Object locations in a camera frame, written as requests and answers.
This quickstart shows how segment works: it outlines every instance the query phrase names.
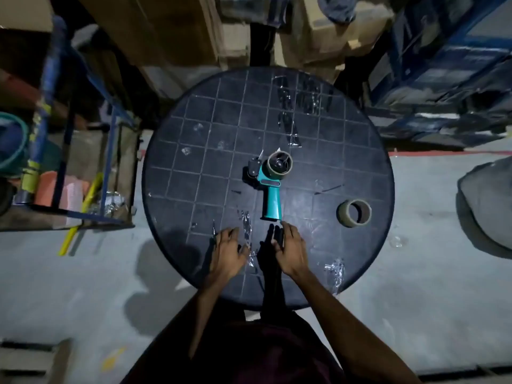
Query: black table top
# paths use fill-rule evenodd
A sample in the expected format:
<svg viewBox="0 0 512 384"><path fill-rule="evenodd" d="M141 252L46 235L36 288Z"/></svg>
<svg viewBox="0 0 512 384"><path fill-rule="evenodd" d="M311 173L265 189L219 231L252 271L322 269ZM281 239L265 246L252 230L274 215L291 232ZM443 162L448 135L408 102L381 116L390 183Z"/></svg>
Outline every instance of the black table top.
<svg viewBox="0 0 512 384"><path fill-rule="evenodd" d="M160 249L181 275L199 286L208 273L213 225L240 227L249 213L258 251L270 221L262 220L263 191L246 184L243 168L261 150L293 157L282 180L283 219L308 244L309 266L332 292L368 269L389 230L394 179L375 126L331 84L301 71L250 67L216 74L185 93L155 131L142 176L146 216ZM366 226L346 228L336 208L361 198L372 207ZM343 278L326 265L343 264ZM283 276L286 303L308 306ZM264 281L256 258L222 296L259 309Z"/></svg>

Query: gray floor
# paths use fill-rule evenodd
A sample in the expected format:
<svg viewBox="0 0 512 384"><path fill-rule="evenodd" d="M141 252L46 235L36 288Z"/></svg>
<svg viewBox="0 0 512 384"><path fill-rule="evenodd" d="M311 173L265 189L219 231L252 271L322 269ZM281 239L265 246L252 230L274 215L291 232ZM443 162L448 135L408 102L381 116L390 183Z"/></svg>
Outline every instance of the gray floor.
<svg viewBox="0 0 512 384"><path fill-rule="evenodd" d="M512 261L472 245L455 202L457 180L498 158L393 158L390 237L339 296L416 371L512 362ZM140 183L136 204L135 228L89 230L70 257L57 256L65 232L0 233L0 337L73 338L69 383L118 382L195 292L157 248Z"/></svg>

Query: packing tape roll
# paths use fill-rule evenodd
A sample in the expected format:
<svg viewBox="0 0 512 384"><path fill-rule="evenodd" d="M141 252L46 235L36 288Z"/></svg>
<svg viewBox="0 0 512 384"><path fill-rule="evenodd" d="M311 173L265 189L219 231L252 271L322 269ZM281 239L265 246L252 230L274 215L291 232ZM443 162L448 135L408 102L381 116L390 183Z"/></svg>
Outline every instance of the packing tape roll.
<svg viewBox="0 0 512 384"><path fill-rule="evenodd" d="M350 206L352 205L354 205L359 212L358 221L350 217ZM346 200L338 206L338 219L347 228L364 226L372 219L372 208L368 202L362 199Z"/></svg>
<svg viewBox="0 0 512 384"><path fill-rule="evenodd" d="M270 159L271 159L274 155L276 155L276 154L285 154L285 155L287 155L287 156L288 156L288 160L290 161L290 167L288 168L288 171L286 171L284 174L280 174L280 173L278 173L278 172L274 171L274 170L272 169L272 167L270 166ZM278 148L278 150L277 150L276 152L274 152L274 153L270 154L270 156L268 157L268 159L267 159L267 168L268 168L269 173L270 173L273 177L275 177L275 178L279 178L279 179L284 178L287 174L289 174L289 173L290 173L291 169L293 168L293 159L291 158L291 154L287 153L286 151L281 151L281 149L280 149L280 148Z"/></svg>

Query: gray cloth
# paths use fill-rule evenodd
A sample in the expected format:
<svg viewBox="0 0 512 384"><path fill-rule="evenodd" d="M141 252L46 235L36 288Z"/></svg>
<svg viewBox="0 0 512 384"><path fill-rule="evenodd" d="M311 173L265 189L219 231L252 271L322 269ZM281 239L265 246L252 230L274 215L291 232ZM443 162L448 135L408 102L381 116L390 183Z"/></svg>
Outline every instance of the gray cloth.
<svg viewBox="0 0 512 384"><path fill-rule="evenodd" d="M512 157L476 167L462 178L460 190L483 232L512 249Z"/></svg>
<svg viewBox="0 0 512 384"><path fill-rule="evenodd" d="M318 0L318 6L329 20L335 23L350 23L355 18L357 0Z"/></svg>

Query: teal tape dispenser handle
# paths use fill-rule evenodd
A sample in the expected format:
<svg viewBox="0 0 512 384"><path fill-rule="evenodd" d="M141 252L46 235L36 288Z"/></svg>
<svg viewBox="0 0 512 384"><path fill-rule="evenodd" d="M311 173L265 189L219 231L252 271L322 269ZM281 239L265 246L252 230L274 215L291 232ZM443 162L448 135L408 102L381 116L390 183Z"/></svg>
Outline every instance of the teal tape dispenser handle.
<svg viewBox="0 0 512 384"><path fill-rule="evenodd" d="M280 220L283 218L281 214L281 197L279 196L279 187L268 187L267 211L265 218Z"/></svg>

